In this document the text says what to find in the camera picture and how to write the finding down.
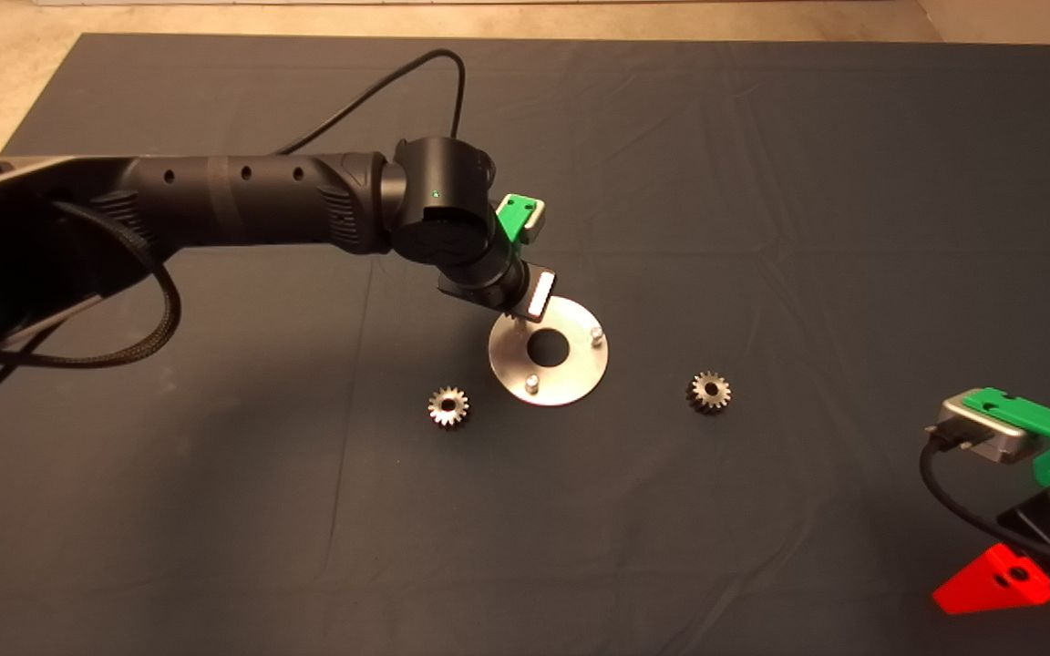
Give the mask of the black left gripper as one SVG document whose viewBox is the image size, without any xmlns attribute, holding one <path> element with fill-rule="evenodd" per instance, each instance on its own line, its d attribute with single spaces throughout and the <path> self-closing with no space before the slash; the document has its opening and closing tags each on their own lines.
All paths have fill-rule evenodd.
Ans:
<svg viewBox="0 0 1050 656">
<path fill-rule="evenodd" d="M 555 287 L 554 270 L 522 259 L 510 264 L 488 285 L 459 285 L 443 273 L 437 279 L 437 289 L 445 295 L 526 323 L 540 323 L 549 308 Z"/>
</svg>

